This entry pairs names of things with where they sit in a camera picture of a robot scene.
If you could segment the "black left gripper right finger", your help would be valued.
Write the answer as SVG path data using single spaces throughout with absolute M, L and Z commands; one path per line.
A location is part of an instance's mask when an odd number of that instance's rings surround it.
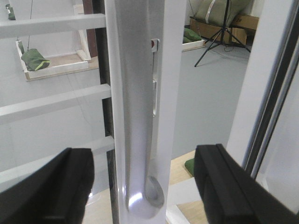
M 221 144 L 198 145 L 194 178 L 210 224 L 297 224 L 298 217 L 241 168 Z

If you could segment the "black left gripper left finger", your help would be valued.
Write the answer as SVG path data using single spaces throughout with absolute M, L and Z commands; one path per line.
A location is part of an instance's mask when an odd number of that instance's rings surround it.
M 80 224 L 94 182 L 93 153 L 67 148 L 0 194 L 2 224 Z

